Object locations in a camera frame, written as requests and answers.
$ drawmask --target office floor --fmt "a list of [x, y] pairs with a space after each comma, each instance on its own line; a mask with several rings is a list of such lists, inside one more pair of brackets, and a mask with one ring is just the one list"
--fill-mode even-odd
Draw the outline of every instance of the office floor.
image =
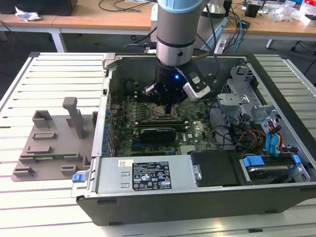
[[[56, 52], [54, 43], [48, 39], [49, 34], [46, 33], [7, 32], [7, 37], [7, 41], [0, 42], [0, 98], [5, 94], [30, 52]], [[124, 44], [132, 42], [130, 36], [64, 34], [64, 39], [68, 52], [142, 52], [141, 48], [123, 48]], [[294, 43], [294, 41], [277, 40], [272, 49], [266, 49], [266, 40], [245, 39], [238, 49], [238, 54], [278, 54], [290, 59], [299, 70], [305, 72], [316, 58], [313, 56], [316, 44], [305, 42], [309, 45], [302, 44], [304, 48], [298, 45], [296, 51], [292, 52], [290, 49]], [[312, 83], [316, 82], [316, 64], [309, 70], [307, 78]]]

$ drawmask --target motherboard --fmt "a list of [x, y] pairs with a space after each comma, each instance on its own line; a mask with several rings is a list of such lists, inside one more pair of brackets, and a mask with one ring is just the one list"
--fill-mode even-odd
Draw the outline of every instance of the motherboard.
[[186, 155], [193, 150], [218, 149], [205, 119], [207, 111], [206, 101], [186, 99], [166, 115], [163, 106], [113, 94], [114, 156]]

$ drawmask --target connector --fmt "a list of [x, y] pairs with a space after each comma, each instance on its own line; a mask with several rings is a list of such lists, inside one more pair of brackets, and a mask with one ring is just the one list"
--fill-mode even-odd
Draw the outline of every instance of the connector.
[[229, 118], [229, 122], [236, 126], [240, 125], [240, 122], [237, 119], [232, 118], [232, 117]]
[[244, 120], [246, 120], [247, 122], [248, 122], [248, 121], [252, 121], [252, 117], [249, 116], [248, 114], [242, 114], [242, 118], [243, 118]]
[[156, 42], [148, 42], [143, 44], [144, 48], [156, 49], [157, 43]]
[[274, 129], [270, 131], [271, 134], [275, 134], [276, 132], [279, 132], [282, 129], [280, 125], [276, 126]]

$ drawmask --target warning label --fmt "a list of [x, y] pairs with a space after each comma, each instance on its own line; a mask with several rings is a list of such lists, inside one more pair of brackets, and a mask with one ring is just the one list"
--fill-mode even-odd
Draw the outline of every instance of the warning label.
[[133, 190], [159, 189], [171, 189], [168, 162], [133, 163]]

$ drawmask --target blue cable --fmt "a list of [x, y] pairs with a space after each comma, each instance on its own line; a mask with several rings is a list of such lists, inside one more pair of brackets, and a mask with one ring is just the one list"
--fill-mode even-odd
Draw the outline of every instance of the blue cable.
[[242, 25], [241, 25], [241, 21], [239, 19], [237, 19], [239, 21], [239, 25], [240, 25], [240, 33], [239, 33], [239, 38], [238, 38], [238, 42], [237, 42], [237, 45], [236, 45], [236, 48], [233, 52], [233, 54], [235, 54], [239, 48], [239, 45], [240, 45], [240, 39], [241, 39], [241, 33], [242, 33]]

